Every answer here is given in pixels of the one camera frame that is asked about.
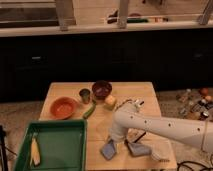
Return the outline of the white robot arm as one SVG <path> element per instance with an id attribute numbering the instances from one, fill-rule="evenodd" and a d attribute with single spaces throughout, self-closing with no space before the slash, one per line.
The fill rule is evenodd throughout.
<path id="1" fill-rule="evenodd" d="M 113 114 L 109 136 L 123 141 L 129 129 L 140 129 L 213 153 L 213 122 L 142 115 L 141 101 L 127 101 Z"/>

